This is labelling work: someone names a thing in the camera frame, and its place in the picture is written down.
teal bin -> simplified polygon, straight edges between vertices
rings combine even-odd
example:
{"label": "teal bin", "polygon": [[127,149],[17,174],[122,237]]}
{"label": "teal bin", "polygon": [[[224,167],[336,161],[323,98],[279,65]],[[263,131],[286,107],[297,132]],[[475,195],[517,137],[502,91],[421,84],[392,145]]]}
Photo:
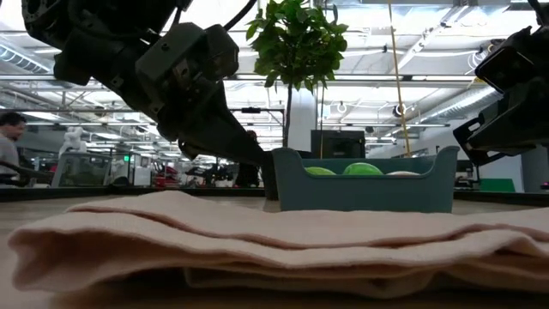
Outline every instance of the teal bin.
{"label": "teal bin", "polygon": [[[452,211],[459,147],[437,155],[400,159],[301,159],[290,148],[273,150],[281,210],[381,210],[422,213]],[[349,164],[370,163],[383,173],[417,176],[342,175]],[[305,167],[324,167],[335,176],[311,175]]]}

table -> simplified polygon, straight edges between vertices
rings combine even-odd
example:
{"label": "table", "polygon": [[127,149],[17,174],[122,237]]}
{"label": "table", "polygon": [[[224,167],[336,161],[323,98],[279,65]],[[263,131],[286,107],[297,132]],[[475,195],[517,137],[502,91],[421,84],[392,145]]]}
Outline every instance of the table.
{"label": "table", "polygon": [[[164,309],[164,308],[547,308],[549,295],[444,292],[420,294],[401,300],[368,300],[338,294],[292,294],[260,290],[189,290],[174,284],[169,276],[144,281],[109,284],[74,294],[52,295],[15,291],[9,282],[14,259],[5,245],[8,234],[21,224],[56,215],[67,207],[112,197],[0,203],[0,308],[2,309]],[[278,211],[277,202],[258,197],[212,197],[223,205],[239,204],[268,212]],[[531,209],[525,206],[455,201],[457,214]]]}

cloth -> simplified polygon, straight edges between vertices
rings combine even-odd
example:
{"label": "cloth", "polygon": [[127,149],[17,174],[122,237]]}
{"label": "cloth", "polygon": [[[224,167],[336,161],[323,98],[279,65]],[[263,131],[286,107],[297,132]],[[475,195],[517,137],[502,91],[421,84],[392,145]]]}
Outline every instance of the cloth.
{"label": "cloth", "polygon": [[[19,166],[19,154],[15,143],[2,133],[0,133],[0,161]],[[0,166],[0,174],[17,174],[17,172]]]}
{"label": "cloth", "polygon": [[141,270],[193,288],[380,299],[448,287],[549,292],[549,209],[451,215],[276,214],[166,191],[76,205],[9,236],[20,290],[69,292]]}

tree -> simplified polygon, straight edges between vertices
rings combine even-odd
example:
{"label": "tree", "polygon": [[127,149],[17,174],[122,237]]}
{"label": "tree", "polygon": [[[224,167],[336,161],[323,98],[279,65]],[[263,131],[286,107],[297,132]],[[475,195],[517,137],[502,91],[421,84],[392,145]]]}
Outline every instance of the tree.
{"label": "tree", "polygon": [[337,8],[333,6],[334,20],[328,22],[323,9],[304,7],[302,0],[270,0],[249,23],[246,39],[257,37],[251,48],[258,52],[254,72],[265,78],[265,88],[280,79],[287,85],[288,99],[282,145],[287,147],[291,123],[292,90],[305,85],[313,93],[320,82],[334,80],[334,70],[340,68],[341,54],[347,49],[343,34],[348,26],[337,24]]}

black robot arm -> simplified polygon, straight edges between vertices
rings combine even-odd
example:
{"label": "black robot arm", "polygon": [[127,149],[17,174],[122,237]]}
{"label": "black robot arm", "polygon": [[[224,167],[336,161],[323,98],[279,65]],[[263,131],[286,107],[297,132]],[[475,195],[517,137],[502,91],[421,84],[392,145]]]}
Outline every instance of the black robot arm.
{"label": "black robot arm", "polygon": [[549,7],[528,2],[540,28],[512,34],[475,71],[504,97],[454,130],[477,166],[549,145]]}
{"label": "black robot arm", "polygon": [[191,159],[199,154],[261,165],[264,153],[226,106],[222,79],[238,69],[227,33],[255,4],[224,27],[174,23],[191,0],[23,0],[28,33],[61,50],[57,79],[91,78],[158,124],[159,133]]}

